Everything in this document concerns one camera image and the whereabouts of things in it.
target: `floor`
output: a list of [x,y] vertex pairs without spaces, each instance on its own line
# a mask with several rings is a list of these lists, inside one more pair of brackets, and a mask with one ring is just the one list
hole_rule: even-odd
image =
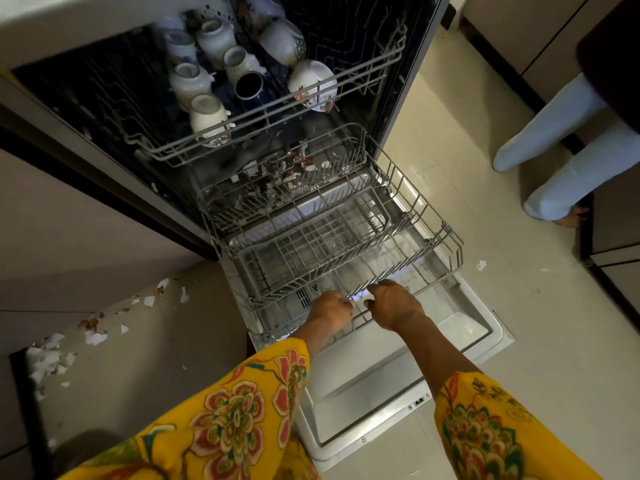
[[[635,478],[640,337],[575,258],[574,233],[520,209],[568,154],[558,146],[520,169],[491,169],[496,149],[531,118],[459,32],[439,30],[385,149],[462,236],[463,277],[516,336],[481,368],[601,476]],[[69,445],[100,449],[132,435],[244,359],[243,325],[216,264],[139,295],[104,311],[104,343],[63,331],[63,355],[78,355],[64,375],[43,379],[40,402],[62,468],[75,461]],[[433,402],[323,478],[453,479]]]

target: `bare foot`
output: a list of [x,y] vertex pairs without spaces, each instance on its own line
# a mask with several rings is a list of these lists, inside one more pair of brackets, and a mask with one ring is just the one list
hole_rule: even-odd
[[554,222],[562,227],[569,227],[571,229],[576,229],[580,227],[580,225],[584,222],[585,218],[582,217],[582,214],[585,214],[589,211],[589,209],[585,207],[578,207],[574,205],[567,215],[560,219],[556,219]]

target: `dishwasher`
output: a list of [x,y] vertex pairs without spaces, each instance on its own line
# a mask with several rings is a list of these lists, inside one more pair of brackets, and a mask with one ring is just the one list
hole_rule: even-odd
[[[371,320],[369,284],[405,286],[473,361],[513,341],[456,273],[460,236],[383,149],[449,0],[270,0],[299,28],[304,56],[333,74],[293,92],[290,69],[236,15],[247,0],[146,1],[126,13],[130,2],[118,0],[119,10],[82,32],[93,39],[74,33],[76,17],[52,35],[55,53],[16,55],[25,60],[0,80],[0,123],[48,148],[63,172],[84,173],[89,194],[141,202],[149,226],[219,259],[257,350],[297,329],[325,290],[354,300],[351,322],[314,359],[296,414],[326,471],[431,398],[402,340]],[[87,13],[87,25],[97,16],[91,3],[68,15]],[[199,50],[230,114],[197,132],[151,25],[182,11],[188,31],[207,17],[231,23],[268,95],[251,107],[238,101]],[[321,99],[330,104],[315,111]]]

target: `lower dish rack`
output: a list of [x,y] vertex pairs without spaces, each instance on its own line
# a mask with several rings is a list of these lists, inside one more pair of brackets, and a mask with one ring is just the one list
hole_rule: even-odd
[[360,303],[337,340],[370,318],[362,306],[369,284],[391,277],[417,293],[462,266],[457,234],[360,131],[363,165],[267,212],[242,233],[213,233],[254,342],[266,345],[288,336],[327,289]]

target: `hand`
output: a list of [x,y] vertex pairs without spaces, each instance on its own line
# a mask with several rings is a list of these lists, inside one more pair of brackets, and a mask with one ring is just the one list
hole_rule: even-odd
[[325,291],[311,304],[307,322],[326,321],[331,333],[347,325],[355,305],[338,291]]
[[367,290],[375,299],[364,300],[373,320],[386,330],[397,331],[398,323],[416,315],[424,316],[420,302],[404,286],[393,280],[382,280]]

